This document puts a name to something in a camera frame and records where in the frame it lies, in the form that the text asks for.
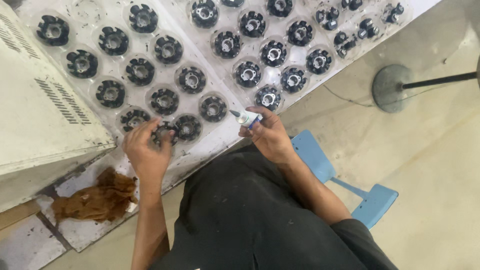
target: small black component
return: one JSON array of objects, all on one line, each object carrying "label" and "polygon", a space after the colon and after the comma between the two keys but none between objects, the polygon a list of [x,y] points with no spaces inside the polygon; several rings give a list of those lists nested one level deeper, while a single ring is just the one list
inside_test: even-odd
[{"label": "small black component", "polygon": [[380,29],[378,27],[374,26],[373,28],[370,28],[368,30],[368,38],[378,36],[379,33],[380,33]]},{"label": "small black component", "polygon": [[232,32],[220,32],[214,42],[215,54],[223,59],[233,59],[240,52],[240,36]]},{"label": "small black component", "polygon": [[268,0],[267,10],[276,17],[288,17],[293,10],[292,0]]},{"label": "small black component", "polygon": [[338,49],[336,52],[341,58],[345,58],[347,56],[347,50],[345,50],[343,47]]},{"label": "small black component", "polygon": [[390,14],[390,16],[388,16],[387,21],[389,23],[396,24],[399,19],[400,19],[400,15],[398,15],[397,13],[392,13]]},{"label": "small black component", "polygon": [[98,37],[100,48],[110,56],[124,54],[128,49],[128,36],[120,29],[112,27],[104,27],[103,34]]},{"label": "small black component", "polygon": [[330,12],[328,13],[327,19],[328,20],[336,20],[340,16],[340,11],[338,9],[332,7],[330,8]]},{"label": "small black component", "polygon": [[345,34],[345,32],[340,31],[335,36],[333,41],[334,41],[335,45],[340,45],[340,44],[344,43],[347,39],[348,39],[347,34]]},{"label": "small black component", "polygon": [[327,16],[325,16],[325,10],[317,10],[315,13],[315,20],[319,23],[322,24]]},{"label": "small black component", "polygon": [[243,5],[244,0],[222,0],[222,4],[231,8],[238,8]]},{"label": "small black component", "polygon": [[262,61],[271,67],[279,67],[285,62],[287,49],[281,42],[270,41],[262,49]]},{"label": "small black component", "polygon": [[361,38],[361,39],[364,39],[368,36],[368,32],[367,30],[361,28],[358,32],[358,37]]},{"label": "small black component", "polygon": [[313,74],[324,74],[330,69],[332,57],[328,51],[316,49],[307,56],[307,68]]},{"label": "small black component", "polygon": [[218,9],[212,0],[198,0],[192,5],[192,19],[199,28],[211,28],[218,21]]},{"label": "small black component", "polygon": [[265,86],[255,94],[255,104],[274,111],[280,105],[282,97],[275,87]]},{"label": "small black component", "polygon": [[282,74],[281,83],[283,90],[293,94],[303,89],[307,83],[307,78],[305,78],[303,70],[287,68]]},{"label": "small black component", "polygon": [[350,7],[350,10],[355,11],[355,10],[359,9],[359,7],[362,6],[362,5],[363,5],[363,0],[352,0],[350,2],[349,7]]},{"label": "small black component", "polygon": [[190,67],[182,69],[179,83],[187,94],[198,94],[204,90],[207,79],[200,69]]},{"label": "small black component", "polygon": [[69,61],[67,67],[70,74],[80,79],[95,76],[98,68],[98,58],[82,49],[78,49],[77,52],[67,54],[67,60]]},{"label": "small black component", "polygon": [[176,64],[183,55],[183,47],[176,39],[166,35],[156,40],[155,55],[164,64]]},{"label": "small black component", "polygon": [[372,19],[365,19],[360,23],[360,28],[369,30],[370,28],[373,28],[373,21]]},{"label": "small black component", "polygon": [[247,37],[262,37],[265,33],[265,27],[264,16],[255,11],[244,14],[240,19],[240,31]]},{"label": "small black component", "polygon": [[176,125],[169,125],[169,121],[163,121],[163,125],[158,125],[157,129],[152,132],[152,138],[153,142],[161,146],[160,143],[162,141],[162,137],[165,135],[165,133],[173,130],[175,134],[172,136],[172,146],[175,146],[177,142],[179,141],[179,129]]},{"label": "small black component", "polygon": [[179,95],[170,89],[159,89],[152,94],[150,104],[159,114],[167,116],[177,111],[179,107]]},{"label": "small black component", "polygon": [[98,86],[95,97],[103,106],[115,109],[123,105],[125,87],[120,82],[106,80]]},{"label": "small black component", "polygon": [[144,122],[150,121],[150,115],[144,110],[131,110],[120,117],[123,130],[129,132]]},{"label": "small black component", "polygon": [[329,31],[335,30],[337,27],[338,27],[338,23],[336,20],[330,20],[324,25],[324,28]]},{"label": "small black component", "polygon": [[130,74],[128,79],[138,86],[148,85],[155,75],[155,67],[150,61],[143,58],[130,60],[130,64],[127,65],[125,71]]},{"label": "small black component", "polygon": [[209,97],[201,103],[200,115],[208,122],[220,122],[227,115],[227,104],[219,97]]},{"label": "small black component", "polygon": [[313,38],[313,28],[306,21],[296,21],[288,29],[288,41],[296,46],[307,46]]},{"label": "small black component", "polygon": [[43,42],[49,46],[63,46],[68,43],[70,27],[66,21],[50,15],[43,15],[42,20],[36,34]]},{"label": "small black component", "polygon": [[350,3],[352,0],[342,0],[342,8],[346,9],[347,7],[350,6]]},{"label": "small black component", "polygon": [[246,88],[252,88],[260,82],[262,73],[257,64],[251,61],[246,61],[241,63],[237,68],[236,77],[239,85]]},{"label": "small black component", "polygon": [[393,8],[392,11],[390,12],[390,15],[388,16],[387,21],[393,24],[397,23],[398,20],[400,19],[400,15],[402,15],[404,11],[405,11],[405,8],[400,3],[398,3],[396,7]]},{"label": "small black component", "polygon": [[158,15],[149,6],[142,4],[142,8],[134,5],[130,8],[130,25],[138,33],[152,33],[158,24]]},{"label": "small black component", "polygon": [[396,13],[398,15],[402,15],[403,11],[405,11],[405,8],[400,3],[398,3],[396,7],[392,10],[393,13]]},{"label": "small black component", "polygon": [[353,49],[356,45],[357,45],[356,40],[351,40],[351,41],[345,43],[345,45],[343,45],[343,48],[346,49],[347,51],[349,51],[349,50]]},{"label": "small black component", "polygon": [[202,133],[202,124],[192,115],[184,115],[175,121],[179,130],[179,139],[182,141],[193,141]]}]

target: machine vent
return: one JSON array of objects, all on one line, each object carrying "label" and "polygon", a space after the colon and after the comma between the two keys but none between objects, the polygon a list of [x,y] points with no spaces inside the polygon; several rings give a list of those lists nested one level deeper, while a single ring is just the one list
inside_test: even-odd
[{"label": "machine vent", "polygon": [[47,94],[48,98],[50,98],[53,104],[57,106],[63,117],[65,117],[65,119],[67,119],[70,124],[78,124],[76,117],[72,114],[71,111],[68,110],[68,108],[62,102],[59,96],[57,96],[57,94],[48,85],[48,83],[39,79],[35,79],[35,81],[40,86],[40,88]]},{"label": "machine vent", "polygon": [[62,95],[62,99],[65,100],[70,106],[72,107],[73,111],[78,115],[80,118],[81,122],[84,124],[91,124],[90,120],[88,117],[85,115],[85,113],[82,111],[82,109],[78,106],[77,102],[75,101],[75,98],[70,95],[61,84],[57,83],[52,83],[55,88],[60,92]]},{"label": "machine vent", "polygon": [[[0,38],[5,42],[7,47],[21,52],[20,46],[25,49],[25,51],[33,58],[40,59],[35,49],[25,40],[24,36],[18,31],[17,27],[10,21],[8,17],[0,13],[0,21],[3,22],[3,25],[0,25]],[[18,43],[15,42],[12,38],[12,35],[17,39]]]}]

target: electrical wire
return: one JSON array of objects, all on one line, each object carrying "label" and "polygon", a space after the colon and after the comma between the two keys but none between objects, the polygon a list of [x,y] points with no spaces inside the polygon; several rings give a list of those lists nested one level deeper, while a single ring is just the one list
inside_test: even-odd
[{"label": "electrical wire", "polygon": [[[394,102],[391,102],[391,103],[388,103],[388,104],[382,104],[382,106],[386,106],[386,105],[391,105],[391,104],[394,104],[394,103],[397,103],[397,102],[400,102],[400,101],[404,101],[406,99],[409,99],[409,98],[413,98],[413,97],[416,97],[418,95],[421,95],[423,93],[426,93],[426,92],[429,92],[429,91],[432,91],[432,90],[437,90],[437,89],[440,89],[440,88],[443,88],[443,87],[447,87],[447,86],[452,86],[452,85],[456,85],[458,83],[462,83],[462,82],[451,82],[451,83],[446,83],[446,84],[442,84],[440,86],[436,86],[436,87],[432,87],[430,89],[427,89],[425,91],[422,91],[418,94],[415,94],[415,95],[412,95],[410,97],[406,97],[406,98],[403,98],[403,99],[400,99],[400,100],[396,100]],[[337,98],[341,99],[341,100],[344,100],[344,101],[348,101],[350,103],[353,103],[355,105],[359,105],[359,106],[363,106],[363,107],[366,107],[366,108],[369,108],[369,107],[377,107],[377,105],[374,105],[374,104],[361,104],[361,103],[357,103],[351,99],[348,99],[348,98],[343,98],[339,95],[337,95],[336,93],[334,93],[332,90],[330,90],[330,88],[328,88],[328,86],[324,85],[324,87],[328,90],[328,92],[332,93],[334,96],[336,96]]]},{"label": "electrical wire", "polygon": [[366,108],[375,107],[375,106],[376,106],[376,105],[373,105],[373,104],[360,104],[360,103],[356,103],[356,102],[354,102],[354,101],[351,100],[351,99],[343,98],[343,97],[335,94],[332,90],[330,90],[330,88],[328,88],[328,86],[324,85],[324,87],[328,90],[328,92],[332,93],[334,96],[336,96],[337,98],[339,98],[339,99],[341,99],[341,100],[348,101],[348,102],[350,102],[350,103],[353,103],[353,104],[356,104],[356,105],[360,105],[360,106],[363,106],[363,107],[366,107]]}]

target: blue stool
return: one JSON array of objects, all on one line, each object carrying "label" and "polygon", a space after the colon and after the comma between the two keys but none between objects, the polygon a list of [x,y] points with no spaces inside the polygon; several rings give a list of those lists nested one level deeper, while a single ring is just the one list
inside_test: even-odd
[{"label": "blue stool", "polygon": [[371,229],[382,218],[398,197],[397,191],[380,184],[375,184],[370,192],[366,192],[335,178],[335,169],[308,130],[302,131],[293,138],[292,145],[295,152],[320,182],[325,184],[328,180],[331,180],[363,199],[353,211],[352,217],[360,220],[368,229]]}]

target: white machine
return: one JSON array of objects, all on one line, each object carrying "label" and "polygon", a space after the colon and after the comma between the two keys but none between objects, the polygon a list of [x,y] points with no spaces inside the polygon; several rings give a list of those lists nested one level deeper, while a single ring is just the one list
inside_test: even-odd
[{"label": "white machine", "polygon": [[0,212],[116,144],[0,1]]}]

